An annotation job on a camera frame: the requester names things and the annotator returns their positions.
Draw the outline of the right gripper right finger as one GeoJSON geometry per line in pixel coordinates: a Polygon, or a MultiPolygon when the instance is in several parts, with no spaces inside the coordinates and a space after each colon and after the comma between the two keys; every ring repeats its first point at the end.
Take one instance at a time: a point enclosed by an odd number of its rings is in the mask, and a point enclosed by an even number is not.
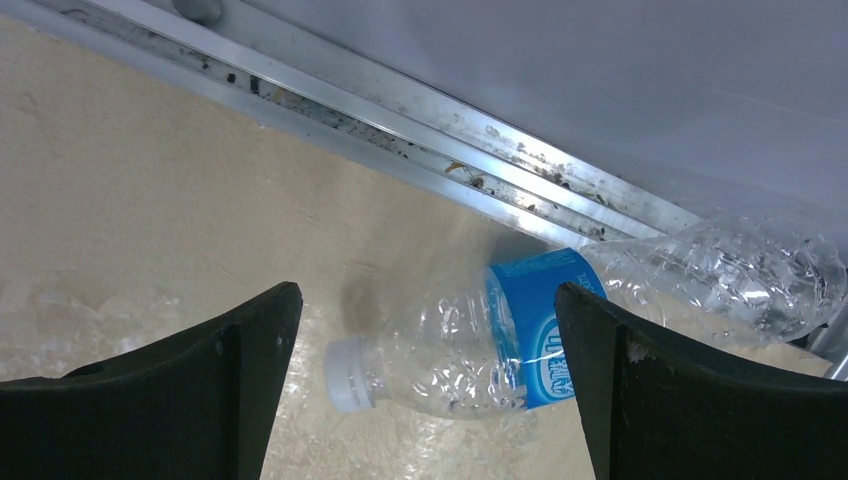
{"type": "Polygon", "coordinates": [[[843,479],[847,386],[718,350],[573,283],[555,311],[599,479],[843,479]]]}

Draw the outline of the clear bottle blue label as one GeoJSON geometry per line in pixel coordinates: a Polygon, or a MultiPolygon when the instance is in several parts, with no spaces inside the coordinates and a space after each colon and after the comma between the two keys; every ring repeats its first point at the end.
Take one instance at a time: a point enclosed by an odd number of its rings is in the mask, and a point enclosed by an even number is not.
{"type": "Polygon", "coordinates": [[[563,248],[462,274],[381,330],[329,343],[323,369],[341,412],[390,400],[477,420],[571,399],[554,308],[564,283],[726,352],[780,366],[847,300],[847,258],[808,224],[769,214],[677,233],[563,248]]]}

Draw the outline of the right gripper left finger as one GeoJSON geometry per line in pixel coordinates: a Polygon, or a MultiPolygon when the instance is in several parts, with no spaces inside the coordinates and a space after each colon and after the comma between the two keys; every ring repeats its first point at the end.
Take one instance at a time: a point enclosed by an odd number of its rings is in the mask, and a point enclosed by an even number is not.
{"type": "Polygon", "coordinates": [[[280,283],[213,319],[1,385],[5,479],[257,479],[303,307],[280,283]]]}

